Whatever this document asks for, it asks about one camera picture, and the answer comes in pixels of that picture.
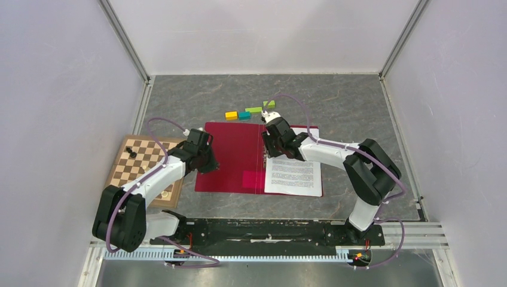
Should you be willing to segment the silver metal folder clip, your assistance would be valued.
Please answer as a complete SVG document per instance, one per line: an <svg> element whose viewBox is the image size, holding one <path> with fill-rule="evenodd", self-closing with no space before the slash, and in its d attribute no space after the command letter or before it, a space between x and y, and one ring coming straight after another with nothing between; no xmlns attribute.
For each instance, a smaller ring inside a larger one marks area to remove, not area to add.
<svg viewBox="0 0 507 287"><path fill-rule="evenodd" d="M267 167L267 159L270 157L269 155L269 152L268 152L268 149L266 148L266 146L264 145L263 146L263 149L262 149L262 169L265 170L266 167Z"/></svg>

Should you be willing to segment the red clip file folder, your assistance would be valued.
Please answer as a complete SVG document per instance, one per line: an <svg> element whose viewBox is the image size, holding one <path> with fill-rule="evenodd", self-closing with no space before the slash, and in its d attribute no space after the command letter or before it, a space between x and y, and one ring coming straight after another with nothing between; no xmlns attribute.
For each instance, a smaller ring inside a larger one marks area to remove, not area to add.
<svg viewBox="0 0 507 287"><path fill-rule="evenodd" d="M207 122L213 136L212 149L219 169L199 173L194 190L210 193L265 194L261 133L265 127L252 123Z"/></svg>

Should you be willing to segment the printed white paper sheets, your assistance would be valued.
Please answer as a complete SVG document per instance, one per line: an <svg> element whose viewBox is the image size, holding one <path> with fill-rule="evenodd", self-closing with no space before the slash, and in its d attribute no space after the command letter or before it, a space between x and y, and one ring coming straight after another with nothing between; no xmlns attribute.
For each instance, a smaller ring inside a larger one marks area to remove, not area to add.
<svg viewBox="0 0 507 287"><path fill-rule="evenodd" d="M267 159L265 194L322 197L321 164L299 161L281 155Z"/></svg>

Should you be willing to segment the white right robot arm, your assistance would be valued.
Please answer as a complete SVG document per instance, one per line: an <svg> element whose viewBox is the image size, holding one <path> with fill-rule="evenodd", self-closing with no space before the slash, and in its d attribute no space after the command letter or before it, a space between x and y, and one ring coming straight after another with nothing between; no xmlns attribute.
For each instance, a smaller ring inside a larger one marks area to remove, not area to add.
<svg viewBox="0 0 507 287"><path fill-rule="evenodd" d="M353 244L366 240L387 195L396 185L403 186L400 170L384 149L373 139L341 143L317 139L310 130L296 133L276 112L263 114L262 121L262 139L269 157L313 161L347 173L357 200L346 220L345 235Z"/></svg>

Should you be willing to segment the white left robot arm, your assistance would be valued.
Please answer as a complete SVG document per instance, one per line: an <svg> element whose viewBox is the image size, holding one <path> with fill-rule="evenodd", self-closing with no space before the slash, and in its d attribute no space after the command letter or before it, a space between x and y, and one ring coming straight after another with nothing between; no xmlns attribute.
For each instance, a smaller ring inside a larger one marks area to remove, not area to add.
<svg viewBox="0 0 507 287"><path fill-rule="evenodd" d="M107 186L99 201L92 235L105 242L110 253L135 251L142 242L165 236L174 244L184 242L188 229L170 212L147 214L147 207L169 185L193 171L218 170L213 136L201 129L186 132L186 140L172 149L139 178L121 187Z"/></svg>

